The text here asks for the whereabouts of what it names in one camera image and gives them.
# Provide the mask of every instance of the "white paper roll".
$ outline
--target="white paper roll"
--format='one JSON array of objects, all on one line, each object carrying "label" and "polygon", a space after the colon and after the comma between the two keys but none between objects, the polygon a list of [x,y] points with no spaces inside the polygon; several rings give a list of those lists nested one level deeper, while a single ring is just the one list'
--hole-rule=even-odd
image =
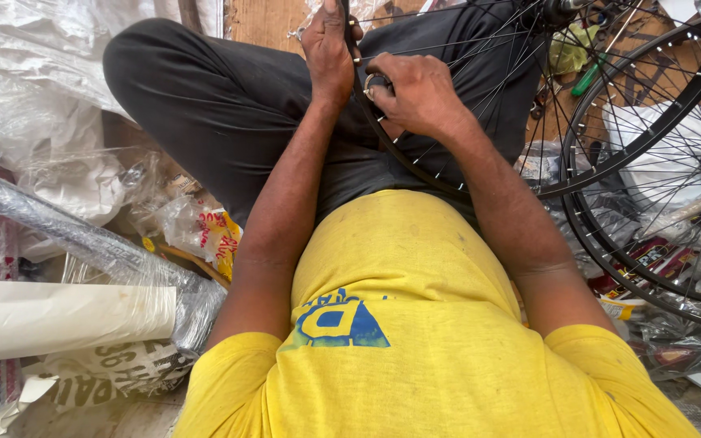
[{"label": "white paper roll", "polygon": [[0,281],[0,359],[170,337],[177,289]]}]

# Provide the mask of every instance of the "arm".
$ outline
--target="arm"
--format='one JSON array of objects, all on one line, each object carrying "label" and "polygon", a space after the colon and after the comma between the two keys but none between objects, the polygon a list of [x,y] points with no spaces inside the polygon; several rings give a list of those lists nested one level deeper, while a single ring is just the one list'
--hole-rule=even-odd
[{"label": "arm", "polygon": [[[361,39],[361,28],[354,28]],[[344,13],[326,0],[301,38],[312,80],[305,117],[253,205],[234,258],[234,276],[206,349],[245,332],[289,332],[291,282],[312,235],[326,147],[351,95],[354,72]]]},{"label": "arm", "polygon": [[396,95],[373,86],[375,104],[408,131],[429,135],[456,158],[484,239],[516,283],[531,327],[543,337],[572,324],[616,333],[581,278],[567,242],[526,183],[499,155],[453,90],[447,65],[433,56],[373,59]]}]

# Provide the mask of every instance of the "blue print on shirt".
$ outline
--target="blue print on shirt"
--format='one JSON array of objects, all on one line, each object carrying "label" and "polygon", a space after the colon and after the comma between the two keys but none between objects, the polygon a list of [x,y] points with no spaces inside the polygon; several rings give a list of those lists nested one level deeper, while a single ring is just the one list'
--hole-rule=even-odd
[{"label": "blue print on shirt", "polygon": [[306,305],[312,307],[297,319],[290,343],[285,349],[310,347],[390,347],[380,325],[369,313],[364,301],[346,297],[345,289],[339,296],[325,296]]}]

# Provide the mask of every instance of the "metal ring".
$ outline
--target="metal ring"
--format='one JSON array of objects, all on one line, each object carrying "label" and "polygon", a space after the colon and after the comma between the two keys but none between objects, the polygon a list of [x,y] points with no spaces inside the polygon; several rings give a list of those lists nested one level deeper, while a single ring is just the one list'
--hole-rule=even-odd
[{"label": "metal ring", "polygon": [[372,96],[369,95],[369,82],[372,81],[372,78],[374,77],[382,77],[385,79],[385,84],[389,87],[391,87],[391,81],[389,78],[385,77],[383,73],[373,73],[369,76],[367,76],[367,79],[364,81],[364,95],[369,99],[370,101],[375,101],[375,99],[372,98]]}]

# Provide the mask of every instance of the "green screwdriver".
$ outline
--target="green screwdriver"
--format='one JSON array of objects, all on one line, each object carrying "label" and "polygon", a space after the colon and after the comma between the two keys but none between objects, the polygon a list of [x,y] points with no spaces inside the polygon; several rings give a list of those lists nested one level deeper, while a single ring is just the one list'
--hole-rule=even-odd
[{"label": "green screwdriver", "polygon": [[637,3],[637,7],[634,8],[632,14],[629,15],[628,19],[626,19],[626,22],[621,27],[621,30],[619,30],[618,34],[615,35],[615,38],[613,38],[613,41],[611,41],[610,45],[608,45],[608,48],[605,50],[605,52],[602,52],[597,56],[597,61],[589,67],[589,69],[586,71],[583,77],[580,78],[580,81],[578,81],[578,84],[572,88],[571,93],[573,96],[582,96],[582,94],[585,93],[588,89],[589,85],[593,83],[594,78],[596,78],[597,74],[599,74],[599,69],[602,68],[602,64],[604,64],[604,62],[608,60],[608,52],[618,40],[618,37],[624,33],[624,29],[626,29],[626,27],[629,25],[629,22],[632,21],[632,17],[635,16],[635,13],[637,13],[637,9],[641,5],[643,5],[643,0],[640,0],[640,2]]}]

